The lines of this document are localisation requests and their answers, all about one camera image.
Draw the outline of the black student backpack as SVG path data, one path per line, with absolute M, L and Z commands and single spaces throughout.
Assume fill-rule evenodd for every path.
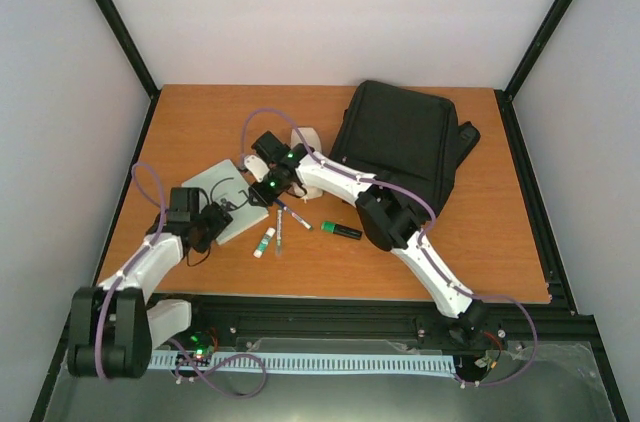
M 454 103 L 367 80 L 355 90 L 329 158 L 380 177 L 424 200 L 439 215 L 453 191 L 456 171 L 480 141 L 461 123 Z

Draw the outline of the grey paperback book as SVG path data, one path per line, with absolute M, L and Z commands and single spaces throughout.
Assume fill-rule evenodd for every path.
M 216 238 L 223 245 L 266 219 L 266 208 L 249 203 L 249 184 L 230 159 L 206 169 L 181 184 L 203 189 L 209 201 L 216 202 L 232 217 L 231 224 Z

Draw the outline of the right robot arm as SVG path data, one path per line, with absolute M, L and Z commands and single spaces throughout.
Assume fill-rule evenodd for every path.
M 305 141 L 294 147 L 269 131 L 252 145 L 242 165 L 255 179 L 250 203 L 270 207 L 295 185 L 317 188 L 353 206 L 364 234 L 378 249 L 399 258 L 431 295 L 446 319 L 450 339 L 469 347 L 482 331 L 487 309 L 440 257 L 426 230 L 435 213 L 412 192 L 374 174 L 341 165 Z

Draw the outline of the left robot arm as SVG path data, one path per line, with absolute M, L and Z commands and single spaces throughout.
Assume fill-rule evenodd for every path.
M 139 378 L 152 352 L 176 335 L 201 342 L 208 320 L 186 300 L 147 306 L 164 277 L 191 252 L 208 254 L 232 223 L 217 202 L 200 204 L 198 188 L 176 187 L 145 237 L 120 269 L 100 284 L 73 295 L 69 317 L 67 367 L 75 377 Z

